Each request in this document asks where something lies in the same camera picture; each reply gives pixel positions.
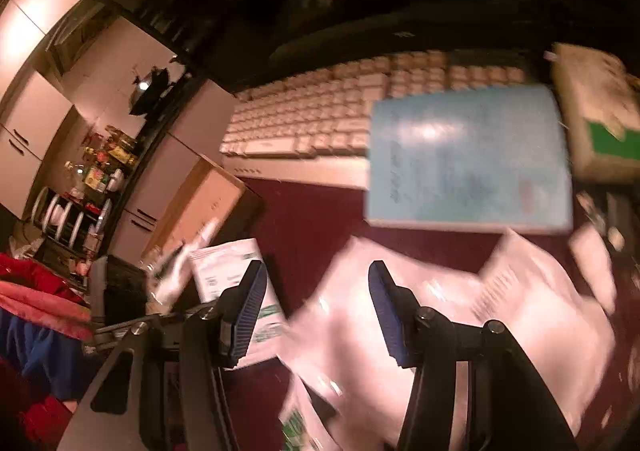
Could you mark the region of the white green small box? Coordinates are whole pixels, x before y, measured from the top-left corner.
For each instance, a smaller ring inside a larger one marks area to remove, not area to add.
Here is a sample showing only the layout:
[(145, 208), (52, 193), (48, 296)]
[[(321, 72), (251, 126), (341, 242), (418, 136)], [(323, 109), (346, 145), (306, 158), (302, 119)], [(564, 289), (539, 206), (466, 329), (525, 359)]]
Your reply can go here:
[(552, 78), (567, 127), (574, 177), (639, 178), (639, 97), (617, 56), (574, 44), (553, 47)]

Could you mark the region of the red blanket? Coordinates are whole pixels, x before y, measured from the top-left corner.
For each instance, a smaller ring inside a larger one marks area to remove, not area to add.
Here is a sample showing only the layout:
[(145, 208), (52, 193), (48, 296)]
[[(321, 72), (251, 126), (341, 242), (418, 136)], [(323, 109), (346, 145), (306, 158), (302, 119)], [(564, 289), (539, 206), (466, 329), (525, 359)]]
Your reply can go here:
[(85, 301), (40, 263), (1, 254), (1, 308), (78, 341), (92, 335)]

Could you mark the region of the dark red table mat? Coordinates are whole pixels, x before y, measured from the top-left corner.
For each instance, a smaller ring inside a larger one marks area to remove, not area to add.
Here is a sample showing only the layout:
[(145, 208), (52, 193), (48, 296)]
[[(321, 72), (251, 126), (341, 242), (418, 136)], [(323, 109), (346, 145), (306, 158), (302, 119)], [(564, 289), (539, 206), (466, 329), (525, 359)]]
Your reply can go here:
[[(365, 237), (421, 263), (472, 273), (499, 242), (495, 233), (372, 228), (362, 217), (360, 190), (260, 179), (246, 184), (258, 195), (259, 206), (244, 233), (257, 240), (286, 315), (303, 306), (352, 237)], [(639, 405), (639, 360), (631, 353), (639, 345), (638, 278), (636, 270), (616, 261), (616, 346), (577, 437), (583, 450), (622, 427)]]

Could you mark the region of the dish rack with plates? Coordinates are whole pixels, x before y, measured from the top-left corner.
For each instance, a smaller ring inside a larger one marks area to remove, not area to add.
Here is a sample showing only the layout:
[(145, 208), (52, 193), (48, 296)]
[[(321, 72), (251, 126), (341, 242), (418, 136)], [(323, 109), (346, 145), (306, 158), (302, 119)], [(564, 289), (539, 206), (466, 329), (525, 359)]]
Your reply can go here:
[(79, 203), (71, 195), (44, 186), (38, 193), (30, 220), (46, 237), (75, 253), (96, 254), (100, 248), (112, 201), (102, 207)]

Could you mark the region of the brown cardboard box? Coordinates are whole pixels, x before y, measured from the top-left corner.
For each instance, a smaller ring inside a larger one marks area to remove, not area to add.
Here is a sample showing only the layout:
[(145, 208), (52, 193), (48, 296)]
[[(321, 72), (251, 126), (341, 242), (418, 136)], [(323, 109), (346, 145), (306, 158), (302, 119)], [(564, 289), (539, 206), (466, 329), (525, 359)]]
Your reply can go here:
[(191, 242), (210, 220), (216, 220), (208, 245), (239, 240), (258, 215), (262, 199), (243, 181), (212, 160), (201, 157), (169, 202), (143, 249), (168, 254)]

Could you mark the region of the white computer keyboard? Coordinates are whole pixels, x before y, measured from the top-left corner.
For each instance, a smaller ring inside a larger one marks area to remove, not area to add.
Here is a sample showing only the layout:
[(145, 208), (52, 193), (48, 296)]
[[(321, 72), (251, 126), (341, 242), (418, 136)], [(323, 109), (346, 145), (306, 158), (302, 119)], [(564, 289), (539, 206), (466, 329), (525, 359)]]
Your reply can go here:
[(502, 51), (399, 52), (296, 74), (236, 94), (222, 165), (238, 178), (363, 189), (378, 102), (530, 78), (521, 55)]

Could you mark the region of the white cloth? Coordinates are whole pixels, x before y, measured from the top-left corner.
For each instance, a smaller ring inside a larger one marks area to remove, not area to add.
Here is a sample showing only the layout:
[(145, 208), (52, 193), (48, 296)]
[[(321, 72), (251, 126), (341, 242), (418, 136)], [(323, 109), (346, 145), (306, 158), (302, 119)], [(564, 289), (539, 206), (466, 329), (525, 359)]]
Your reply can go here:
[[(369, 292), (382, 260), (420, 308), (415, 367), (387, 351)], [(350, 240), (288, 321), (280, 359), (331, 407), (344, 450), (573, 450), (615, 346), (601, 305), (504, 234), (478, 275)]]

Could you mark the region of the light blue notebook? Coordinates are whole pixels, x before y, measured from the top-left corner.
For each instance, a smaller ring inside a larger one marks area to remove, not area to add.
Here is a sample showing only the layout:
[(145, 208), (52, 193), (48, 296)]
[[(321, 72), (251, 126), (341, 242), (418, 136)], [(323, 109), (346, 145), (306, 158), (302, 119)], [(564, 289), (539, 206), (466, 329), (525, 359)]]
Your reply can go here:
[(531, 234), (573, 226), (561, 116), (544, 85), (380, 101), (369, 162), (371, 226)]

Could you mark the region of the white green printed packet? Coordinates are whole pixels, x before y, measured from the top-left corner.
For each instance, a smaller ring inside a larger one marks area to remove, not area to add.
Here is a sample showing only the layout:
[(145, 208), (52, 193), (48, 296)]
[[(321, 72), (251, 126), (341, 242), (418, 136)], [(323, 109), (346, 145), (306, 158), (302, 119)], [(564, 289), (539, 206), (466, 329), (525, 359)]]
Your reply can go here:
[[(252, 260), (264, 260), (255, 239), (245, 239), (198, 249), (190, 256), (194, 281), (202, 303), (217, 299), (225, 289), (238, 285)], [(277, 358), (285, 315), (270, 279), (260, 307), (247, 354), (238, 367), (250, 367)]]

